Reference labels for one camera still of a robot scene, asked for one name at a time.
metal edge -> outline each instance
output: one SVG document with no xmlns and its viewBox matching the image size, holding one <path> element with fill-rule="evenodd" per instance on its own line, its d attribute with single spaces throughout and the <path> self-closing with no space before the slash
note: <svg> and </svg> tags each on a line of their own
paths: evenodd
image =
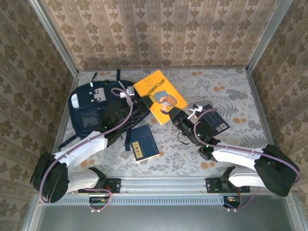
<svg viewBox="0 0 308 231">
<path fill-rule="evenodd" d="M 78 82 L 79 82 L 79 78 L 74 77 L 73 81 L 72 81 L 71 89 L 69 91 L 69 94 L 78 86 Z M 53 148 L 52 148 L 52 152 L 51 152 L 52 154 L 57 152 L 58 146 L 63 142 L 68 118 L 69 118 L 69 110 L 68 110 L 68 104 L 66 102 L 65 108 L 63 110 L 61 122 L 60 122 L 60 125 L 59 125 L 59 128 L 58 128 L 57 136 L 56 136 L 56 139 L 54 141 Z"/>
<path fill-rule="evenodd" d="M 208 70 L 208 69 L 245 69 L 245 66 L 185 66 L 185 67 L 139 67 L 139 68 L 121 68 L 121 71 L 156 71 L 156 70 Z M 80 69 L 80 72 L 97 72 L 97 71 L 116 71 L 117 68 L 106 69 Z"/>
<path fill-rule="evenodd" d="M 264 109 L 263 109 L 263 106 L 262 106 L 262 102 L 260 100 L 260 97 L 259 97 L 259 94 L 258 94 L 258 91 L 257 91 L 257 87 L 256 87 L 256 84 L 255 84 L 254 78 L 253 78 L 253 76 L 252 76 L 252 74 L 249 70 L 246 70 L 246 76 L 247 76 L 247 79 L 248 79 L 248 83 L 249 83 L 249 86 L 250 86 L 250 89 L 251 89 L 252 96 L 253 96 L 255 104 L 256 104 L 256 108 L 257 108 L 257 111 L 258 111 L 258 114 L 259 114 L 261 125 L 263 127 L 263 132 L 264 132 L 264 135 L 265 135 L 266 142 L 268 144 L 275 144 L 273 136 L 272 136 L 271 131 L 270 131 L 268 121 L 267 121 L 266 116 L 265 116 L 265 112 L 264 112 Z"/>
<path fill-rule="evenodd" d="M 52 20 L 49 18 L 47 12 L 42 6 L 41 1 L 29 0 L 29 2 L 31 6 L 33 7 L 34 11 L 36 12 L 36 14 L 38 15 L 39 20 L 42 22 L 45 30 L 47 31 L 54 45 L 56 46 L 58 52 L 60 53 L 65 64 L 67 65 L 68 69 L 72 73 L 73 77 L 76 77 L 78 74 L 78 69 L 75 65 L 75 62 L 72 59 L 68 50 L 66 49 L 65 45 L 63 44 L 61 37 L 59 36 L 57 30 L 55 29 L 52 23 Z"/>
<path fill-rule="evenodd" d="M 257 87 L 255 84 L 255 81 L 253 79 L 252 73 L 249 70 L 246 70 L 246 75 L 248 79 L 248 83 L 252 92 L 252 95 L 254 97 L 254 101 L 257 107 L 257 111 L 260 117 L 261 125 L 263 127 L 265 139 L 268 144 L 274 144 L 274 139 L 272 137 L 269 124 L 267 122 L 265 112 L 262 107 L 262 103 L 257 91 Z M 307 219 L 305 217 L 302 205 L 297 197 L 297 195 L 294 194 L 294 192 L 290 191 L 289 194 L 285 198 L 287 207 L 295 228 L 295 231 L 308 231 L 308 223 Z"/>
<path fill-rule="evenodd" d="M 30 208 L 28 209 L 27 216 L 24 221 L 23 231 L 35 231 L 37 230 L 39 224 L 39 218 L 41 216 L 41 212 L 43 206 L 39 204 L 39 195 L 36 194 L 33 196 Z"/>
<path fill-rule="evenodd" d="M 291 3 L 292 0 L 282 0 L 278 2 L 273 15 L 271 16 L 267 26 L 265 27 L 263 34 L 247 63 L 247 67 L 250 72 L 253 71 L 259 59 L 261 58 L 264 50 L 266 49 L 271 38 L 276 32 L 281 20 L 283 19 L 285 13 L 289 9 Z"/>
</svg>

book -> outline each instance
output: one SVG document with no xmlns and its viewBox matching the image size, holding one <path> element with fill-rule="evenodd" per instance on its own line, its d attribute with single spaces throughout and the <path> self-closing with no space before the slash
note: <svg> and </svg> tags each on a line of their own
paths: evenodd
<svg viewBox="0 0 308 231">
<path fill-rule="evenodd" d="M 135 83 L 134 88 L 141 97 L 152 96 L 153 105 L 150 110 L 161 125 L 170 120 L 168 112 L 172 107 L 168 106 L 181 110 L 188 106 L 188 103 L 160 70 Z"/>
<path fill-rule="evenodd" d="M 137 162 L 152 158 L 159 154 L 159 150 L 149 125 L 132 129 L 130 144 L 133 148 Z"/>
<path fill-rule="evenodd" d="M 213 107 L 212 105 L 208 104 L 203 108 L 207 110 Z M 194 117 L 197 119 L 200 114 L 201 112 L 196 112 Z M 230 128 L 229 124 L 220 116 L 218 112 L 206 113 L 202 118 L 200 118 L 200 121 L 206 121 L 211 126 L 214 132 L 214 137 L 216 138 L 219 137 L 221 133 Z"/>
</svg>

blue book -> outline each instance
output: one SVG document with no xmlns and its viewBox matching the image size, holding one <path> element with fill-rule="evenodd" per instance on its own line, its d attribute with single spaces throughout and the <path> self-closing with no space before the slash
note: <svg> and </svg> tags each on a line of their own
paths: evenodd
<svg viewBox="0 0 308 231">
<path fill-rule="evenodd" d="M 204 109 L 213 108 L 210 104 L 203 107 Z M 201 112 L 196 112 L 195 118 L 197 118 Z M 218 114 L 218 112 L 206 113 L 200 121 L 206 121 L 212 128 L 214 136 L 218 136 L 223 133 L 225 130 L 229 129 L 229 124 Z"/>
<path fill-rule="evenodd" d="M 146 160 L 159 154 L 156 142 L 149 125 L 131 130 L 130 144 L 136 161 Z"/>
</svg>

patterned fabric surface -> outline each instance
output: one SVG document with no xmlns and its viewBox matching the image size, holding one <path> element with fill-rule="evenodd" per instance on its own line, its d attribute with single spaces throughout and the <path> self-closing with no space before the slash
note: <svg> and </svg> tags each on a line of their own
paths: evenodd
<svg viewBox="0 0 308 231">
<path fill-rule="evenodd" d="M 51 151 L 72 76 L 24 1 L 0 1 L 0 230 L 21 228 L 38 157 Z"/>
<path fill-rule="evenodd" d="M 80 69 L 246 66 L 277 0 L 43 0 Z"/>
<path fill-rule="evenodd" d="M 301 169 L 308 216 L 308 1 L 293 1 L 253 74 L 276 144 Z"/>
<path fill-rule="evenodd" d="M 223 141 L 245 147 L 262 147 L 266 144 L 243 69 L 162 70 L 162 72 L 190 105 L 210 103 L 218 108 L 221 116 L 231 126 L 221 134 Z M 94 72 L 80 72 L 79 84 L 90 82 L 93 74 Z M 138 81 L 149 74 L 150 71 L 121 71 L 121 78 Z M 116 72 L 100 72 L 98 76 L 100 76 L 98 79 L 115 80 Z M 177 140 L 179 130 L 171 121 L 161 126 L 150 114 L 138 126 L 145 124 L 150 125 L 160 151 L 158 157 L 136 163 L 133 152 L 125 151 L 126 134 L 123 133 L 123 140 L 119 138 L 106 150 L 85 160 L 77 170 L 95 166 L 112 177 L 217 176 L 230 166 L 228 163 L 205 161 L 197 153 L 198 147 L 180 143 Z M 74 133 L 69 121 L 64 139 Z"/>
</svg>

floral tablecloth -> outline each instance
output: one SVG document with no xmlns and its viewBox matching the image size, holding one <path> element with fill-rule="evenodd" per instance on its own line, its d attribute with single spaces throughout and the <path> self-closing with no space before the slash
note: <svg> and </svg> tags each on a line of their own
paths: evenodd
<svg viewBox="0 0 308 231">
<path fill-rule="evenodd" d="M 244 147 L 261 147 L 266 144 L 243 69 L 161 70 L 190 105 L 210 103 L 218 108 L 220 115 L 231 127 L 221 134 L 221 140 Z M 136 82 L 153 71 L 121 71 L 121 79 Z M 79 85 L 90 82 L 93 75 L 94 72 L 80 72 Z M 99 72 L 97 80 L 103 79 L 116 80 L 116 71 Z M 179 132 L 171 121 L 161 126 L 150 114 L 137 126 L 145 124 L 150 125 L 160 151 L 158 157 L 136 163 L 133 152 L 125 151 L 124 133 L 123 140 L 119 138 L 106 150 L 82 162 L 76 170 L 95 166 L 109 177 L 218 176 L 230 166 L 229 163 L 206 161 L 197 153 L 199 147 L 180 143 L 176 135 L 171 135 Z M 74 133 L 69 120 L 64 140 Z"/>
</svg>

